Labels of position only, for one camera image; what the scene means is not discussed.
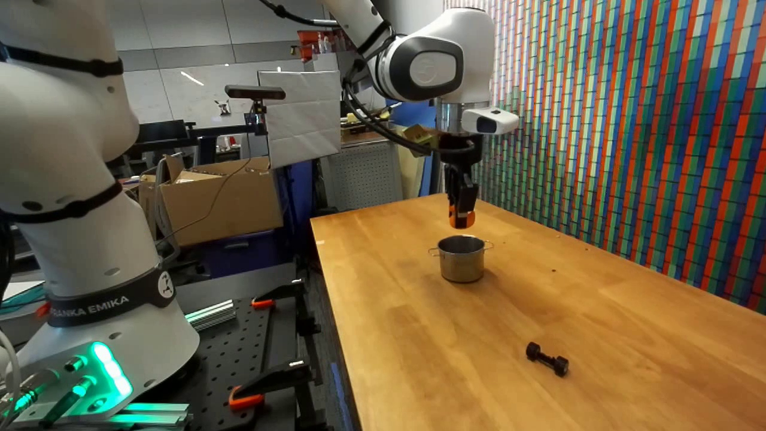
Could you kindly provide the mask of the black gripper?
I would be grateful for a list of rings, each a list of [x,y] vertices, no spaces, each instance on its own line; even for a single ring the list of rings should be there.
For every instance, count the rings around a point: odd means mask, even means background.
[[[456,167],[471,167],[480,161],[484,140],[478,135],[443,135],[437,142],[437,156],[444,170],[444,194],[447,194],[447,218],[455,218],[455,209],[460,202],[460,210],[473,210],[478,184],[471,170],[462,170],[462,191],[460,191],[460,172]]]

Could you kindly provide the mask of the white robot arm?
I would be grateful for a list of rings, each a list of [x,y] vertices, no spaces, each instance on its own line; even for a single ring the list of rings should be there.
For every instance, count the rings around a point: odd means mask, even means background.
[[[102,0],[0,0],[0,214],[46,275],[49,312],[10,355],[4,422],[39,397],[109,417],[199,350],[152,236],[109,164],[138,123]]]

